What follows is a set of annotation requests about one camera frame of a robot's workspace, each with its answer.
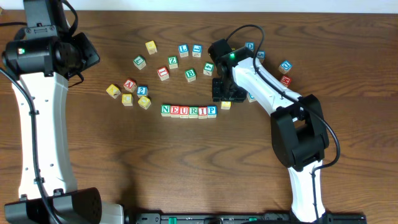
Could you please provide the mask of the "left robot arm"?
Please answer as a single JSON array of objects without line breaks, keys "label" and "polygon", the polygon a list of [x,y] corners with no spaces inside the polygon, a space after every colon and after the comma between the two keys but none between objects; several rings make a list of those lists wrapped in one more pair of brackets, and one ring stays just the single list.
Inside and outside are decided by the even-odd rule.
[{"label": "left robot arm", "polygon": [[100,60],[85,34],[15,40],[2,54],[21,119],[19,200],[4,207],[9,223],[124,223],[123,206],[79,189],[67,141],[68,81]]}]

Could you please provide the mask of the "blue P block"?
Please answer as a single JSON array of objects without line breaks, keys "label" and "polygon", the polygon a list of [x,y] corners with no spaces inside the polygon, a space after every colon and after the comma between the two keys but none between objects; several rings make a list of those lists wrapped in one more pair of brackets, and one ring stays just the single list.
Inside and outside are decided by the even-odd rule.
[{"label": "blue P block", "polygon": [[217,106],[211,105],[207,106],[207,117],[208,118],[216,118],[218,114]]}]

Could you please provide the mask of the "red E block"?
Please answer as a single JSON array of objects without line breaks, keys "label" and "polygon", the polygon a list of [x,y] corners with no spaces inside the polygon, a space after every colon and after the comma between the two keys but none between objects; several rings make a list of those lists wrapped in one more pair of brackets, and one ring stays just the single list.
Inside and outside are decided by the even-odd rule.
[{"label": "red E block", "polygon": [[172,118],[179,118],[180,117],[180,107],[178,105],[172,105],[170,107],[170,116]]}]

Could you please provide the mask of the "green N block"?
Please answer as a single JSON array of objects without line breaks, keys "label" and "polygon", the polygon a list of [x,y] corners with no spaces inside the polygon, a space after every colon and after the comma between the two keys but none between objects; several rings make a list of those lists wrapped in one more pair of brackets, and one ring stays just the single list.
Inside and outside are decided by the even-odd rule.
[{"label": "green N block", "polygon": [[161,115],[162,116],[170,116],[170,105],[161,105]]}]

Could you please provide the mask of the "red I block sideways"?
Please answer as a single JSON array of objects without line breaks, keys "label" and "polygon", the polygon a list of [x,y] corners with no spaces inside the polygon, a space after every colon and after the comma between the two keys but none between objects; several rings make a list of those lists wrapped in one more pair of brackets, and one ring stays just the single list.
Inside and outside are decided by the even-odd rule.
[{"label": "red I block sideways", "polygon": [[161,81],[164,81],[164,80],[167,80],[170,78],[169,71],[167,70],[166,67],[161,67],[161,68],[157,69],[157,74]]}]

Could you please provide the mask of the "yellow S block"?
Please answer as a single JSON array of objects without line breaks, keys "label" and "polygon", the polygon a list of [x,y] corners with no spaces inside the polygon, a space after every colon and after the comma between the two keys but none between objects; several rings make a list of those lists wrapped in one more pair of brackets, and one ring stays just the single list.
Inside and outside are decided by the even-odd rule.
[{"label": "yellow S block", "polygon": [[221,109],[222,110],[229,110],[231,108],[231,102],[230,101],[222,101],[221,102]]}]

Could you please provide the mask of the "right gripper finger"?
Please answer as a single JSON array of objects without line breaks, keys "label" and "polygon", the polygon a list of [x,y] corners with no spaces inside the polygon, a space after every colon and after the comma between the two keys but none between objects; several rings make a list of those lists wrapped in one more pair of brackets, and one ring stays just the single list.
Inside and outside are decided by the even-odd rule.
[{"label": "right gripper finger", "polygon": [[213,102],[221,101],[223,97],[223,92],[221,90],[222,81],[220,78],[213,78],[212,79],[212,100]]},{"label": "right gripper finger", "polygon": [[247,91],[243,88],[237,88],[229,91],[229,101],[243,102],[247,97]]}]

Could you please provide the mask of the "red U block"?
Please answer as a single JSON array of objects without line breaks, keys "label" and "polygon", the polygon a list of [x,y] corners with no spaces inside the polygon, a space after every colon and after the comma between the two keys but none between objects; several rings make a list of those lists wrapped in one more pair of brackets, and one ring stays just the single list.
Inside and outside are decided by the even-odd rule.
[{"label": "red U block", "polygon": [[179,107],[179,116],[180,116],[180,118],[189,118],[189,107],[188,106],[180,106]]}]

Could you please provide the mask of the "red I block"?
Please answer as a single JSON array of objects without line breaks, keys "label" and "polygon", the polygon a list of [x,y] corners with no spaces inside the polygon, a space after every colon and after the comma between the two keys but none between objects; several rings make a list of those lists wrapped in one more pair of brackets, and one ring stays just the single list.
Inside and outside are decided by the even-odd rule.
[{"label": "red I block", "polygon": [[198,107],[198,118],[207,119],[207,117],[208,117],[207,107],[206,106]]}]

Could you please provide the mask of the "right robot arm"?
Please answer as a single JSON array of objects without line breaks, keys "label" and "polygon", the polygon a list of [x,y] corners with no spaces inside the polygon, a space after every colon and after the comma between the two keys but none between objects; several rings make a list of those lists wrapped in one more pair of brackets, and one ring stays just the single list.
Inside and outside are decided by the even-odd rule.
[{"label": "right robot arm", "polygon": [[213,101],[243,102],[251,94],[271,119],[272,148],[288,169],[292,185],[292,213],[301,222],[314,222],[325,213],[320,193],[319,167],[329,145],[320,117],[320,102],[313,95],[302,97],[271,75],[246,47],[232,50],[222,43],[208,53],[218,77],[213,79]]}]

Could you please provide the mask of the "green R block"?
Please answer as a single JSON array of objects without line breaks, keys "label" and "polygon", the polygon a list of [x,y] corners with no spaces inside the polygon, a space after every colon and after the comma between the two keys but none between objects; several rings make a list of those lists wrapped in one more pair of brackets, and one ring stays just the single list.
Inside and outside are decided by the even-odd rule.
[{"label": "green R block", "polygon": [[189,118],[198,118],[198,107],[190,106],[189,112],[188,112],[188,117]]}]

